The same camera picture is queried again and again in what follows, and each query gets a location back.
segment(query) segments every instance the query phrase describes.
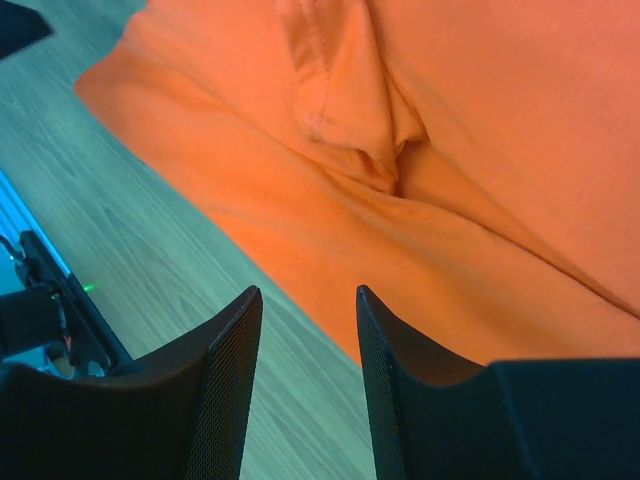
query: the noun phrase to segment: orange cloth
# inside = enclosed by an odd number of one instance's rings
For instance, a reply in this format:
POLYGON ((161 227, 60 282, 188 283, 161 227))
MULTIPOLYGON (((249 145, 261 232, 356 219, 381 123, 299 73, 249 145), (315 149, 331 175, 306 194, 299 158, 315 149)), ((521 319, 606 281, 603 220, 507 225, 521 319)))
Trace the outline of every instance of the orange cloth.
POLYGON ((356 362, 640 354, 640 4, 150 0, 88 108, 356 362))

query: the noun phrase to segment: wooden floor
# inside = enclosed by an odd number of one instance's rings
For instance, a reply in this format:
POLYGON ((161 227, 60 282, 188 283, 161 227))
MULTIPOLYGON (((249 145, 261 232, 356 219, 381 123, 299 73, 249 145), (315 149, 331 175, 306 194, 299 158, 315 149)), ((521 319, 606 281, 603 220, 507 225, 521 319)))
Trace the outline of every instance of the wooden floor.
POLYGON ((143 355, 257 284, 265 323, 243 478, 374 478, 359 369, 73 96, 142 2, 18 3, 58 33, 0 63, 0 169, 80 281, 96 285, 126 348, 143 355))

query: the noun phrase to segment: cable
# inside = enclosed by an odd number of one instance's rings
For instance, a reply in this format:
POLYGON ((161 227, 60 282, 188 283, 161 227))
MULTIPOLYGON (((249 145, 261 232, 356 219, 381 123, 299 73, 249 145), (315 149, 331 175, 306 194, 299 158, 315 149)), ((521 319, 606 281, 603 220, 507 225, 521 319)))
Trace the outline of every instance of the cable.
POLYGON ((11 242, 6 237, 3 237, 2 235, 0 235, 0 243, 7 250, 7 253, 11 256, 12 260, 15 260, 15 261, 22 260, 22 254, 18 252, 13 245, 11 245, 11 242))

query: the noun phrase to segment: orange fabric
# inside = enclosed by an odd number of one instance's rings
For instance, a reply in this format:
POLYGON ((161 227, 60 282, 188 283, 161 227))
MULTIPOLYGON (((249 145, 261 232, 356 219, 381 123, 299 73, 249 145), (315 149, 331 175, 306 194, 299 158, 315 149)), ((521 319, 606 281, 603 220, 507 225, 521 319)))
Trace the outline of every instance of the orange fabric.
POLYGON ((640 4, 150 0, 88 108, 356 362, 640 354, 640 4))

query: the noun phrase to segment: black plastic part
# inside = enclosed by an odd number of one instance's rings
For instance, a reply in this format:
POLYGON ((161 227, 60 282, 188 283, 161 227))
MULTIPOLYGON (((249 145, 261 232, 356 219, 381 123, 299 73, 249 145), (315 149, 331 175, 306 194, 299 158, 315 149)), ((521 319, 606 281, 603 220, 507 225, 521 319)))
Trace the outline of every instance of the black plastic part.
POLYGON ((0 364, 0 478, 238 480, 261 324, 250 287, 121 376, 0 364))
POLYGON ((477 365, 357 297, 378 480, 638 479, 640 359, 477 365))
POLYGON ((0 60, 53 33, 38 12, 0 0, 0 60))
POLYGON ((48 288, 0 296, 0 360, 60 341, 63 335, 60 305, 48 288))
POLYGON ((26 263, 16 273, 28 289, 46 286, 59 295, 66 328, 72 338, 69 360, 78 375, 87 375, 95 362, 106 375, 132 359, 107 325, 76 277, 66 276, 33 231, 20 235, 26 263))

